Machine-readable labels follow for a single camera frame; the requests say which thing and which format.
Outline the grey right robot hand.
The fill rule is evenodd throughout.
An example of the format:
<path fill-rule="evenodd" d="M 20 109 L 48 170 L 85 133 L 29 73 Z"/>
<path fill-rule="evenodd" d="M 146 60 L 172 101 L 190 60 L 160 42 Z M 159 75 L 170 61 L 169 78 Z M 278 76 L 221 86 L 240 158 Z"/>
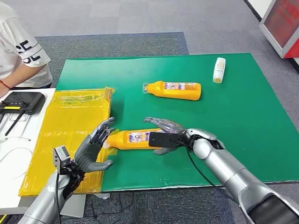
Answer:
<path fill-rule="evenodd" d="M 154 147 L 154 154 L 167 154 L 179 147 L 186 146 L 188 137 L 186 129 L 180 124 L 168 120 L 153 117 L 146 117 L 143 122 L 152 123 L 162 132 L 150 132 L 149 136 L 149 146 Z"/>

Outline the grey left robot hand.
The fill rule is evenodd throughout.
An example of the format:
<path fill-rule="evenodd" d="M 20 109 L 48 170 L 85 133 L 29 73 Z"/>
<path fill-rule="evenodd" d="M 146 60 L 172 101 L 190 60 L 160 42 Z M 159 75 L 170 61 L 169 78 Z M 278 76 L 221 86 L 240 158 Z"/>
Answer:
<path fill-rule="evenodd" d="M 103 171 L 112 166 L 112 160 L 97 162 L 97 159 L 103 143 L 116 130 L 111 128 L 115 123 L 114 120 L 114 117 L 104 120 L 87 135 L 75 153 L 74 162 L 85 173 Z"/>

